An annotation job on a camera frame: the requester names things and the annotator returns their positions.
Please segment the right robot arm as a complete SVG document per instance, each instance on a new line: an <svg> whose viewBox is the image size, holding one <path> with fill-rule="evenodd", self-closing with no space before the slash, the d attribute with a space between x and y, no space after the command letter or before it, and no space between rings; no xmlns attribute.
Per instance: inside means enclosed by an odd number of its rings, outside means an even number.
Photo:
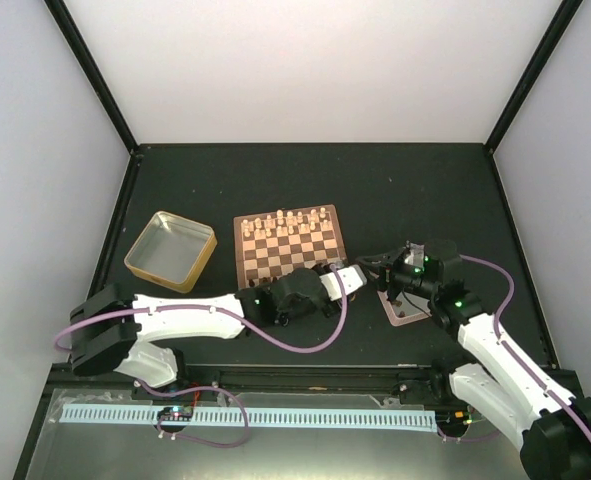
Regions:
<svg viewBox="0 0 591 480"><path fill-rule="evenodd" d="M591 479L591 398L545 373L501 324L512 279L497 310L484 308L465 285L469 259L452 241L428 240L357 262L388 300L426 300L430 318L464 349L430 377L436 400L477 410L515 447L529 478Z"/></svg>

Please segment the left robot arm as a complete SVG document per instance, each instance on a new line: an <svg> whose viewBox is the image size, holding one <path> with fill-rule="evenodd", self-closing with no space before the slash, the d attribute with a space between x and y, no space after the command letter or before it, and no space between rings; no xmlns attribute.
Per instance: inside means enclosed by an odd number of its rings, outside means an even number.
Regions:
<svg viewBox="0 0 591 480"><path fill-rule="evenodd" d="M297 347L270 335L264 325L334 309L344 322L347 303L348 292L336 267L325 275L297 269L271 284L219 297L179 301L135 296L126 307L116 305L92 316L78 310L54 345L70 354L78 376L114 371L177 399L188 391L190 376L182 369L180 353L159 347L159 342L194 337L231 340L250 330L281 350L317 353L339 334L333 332L315 346Z"/></svg>

